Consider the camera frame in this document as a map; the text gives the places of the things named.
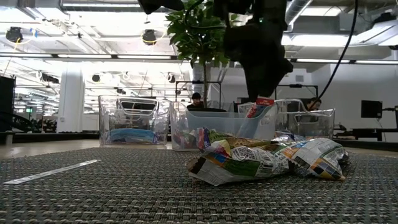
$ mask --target clear plastic bin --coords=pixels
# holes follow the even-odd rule
[[[289,133],[305,139],[333,137],[335,109],[307,111],[301,100],[276,100],[275,105],[277,135]]]
[[[270,140],[275,133],[276,106],[267,107],[257,118],[245,118],[245,114],[223,112],[197,112],[187,110],[183,104],[172,105],[170,122],[172,131],[172,148],[176,151],[197,150],[195,132],[197,128],[215,129],[220,133],[239,136],[239,130],[248,124],[255,139]]]
[[[254,103],[244,103],[244,104],[238,105],[238,113],[244,114],[246,116],[253,105],[254,105]]]
[[[99,96],[101,145],[167,143],[168,100],[126,96]]]

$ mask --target floor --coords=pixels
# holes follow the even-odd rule
[[[65,152],[79,149],[86,149],[90,147],[99,147],[98,140],[74,140],[74,141],[54,141],[54,142],[35,142],[35,143],[21,143],[13,144],[12,146],[0,146],[0,159],[9,159],[24,156],[36,156],[41,154]],[[148,146],[134,146],[137,148],[148,148]],[[158,146],[158,149],[171,149],[171,145],[166,147]],[[374,154],[379,156],[398,157],[398,152],[389,152],[382,150],[369,149],[355,149],[346,148],[349,152],[360,154]]]

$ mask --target plastic wrapper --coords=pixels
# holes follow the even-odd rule
[[[317,138],[300,141],[286,147],[282,153],[302,175],[324,179],[345,180],[340,164],[348,161],[348,153],[341,144],[330,139]]]
[[[159,136],[150,130],[121,128],[105,133],[106,144],[156,144]]]
[[[193,149],[197,145],[197,137],[195,130],[190,133],[177,132],[173,135],[174,141],[180,146],[180,149]]]
[[[274,100],[259,96],[256,103],[250,108],[246,115],[245,121],[243,122],[241,128],[238,131],[237,137],[239,138],[253,138],[256,134],[257,127],[259,125],[258,121],[252,118],[257,118],[263,113],[264,110],[269,110],[270,105],[274,104]]]
[[[189,175],[212,185],[273,177],[295,170],[300,175],[345,180],[339,162],[348,159],[341,145],[329,139],[295,142],[236,138],[198,128],[202,155],[187,162]]]

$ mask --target blue object in bin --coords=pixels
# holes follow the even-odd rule
[[[121,128],[108,132],[106,142],[108,144],[115,143],[133,143],[133,144],[156,144],[158,135],[150,130]]]

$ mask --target gray carpet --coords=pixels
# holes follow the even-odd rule
[[[398,223],[398,159],[351,155],[345,182],[284,175],[213,187],[194,152],[84,149],[0,161],[0,223]],[[19,185],[1,184],[92,159]]]

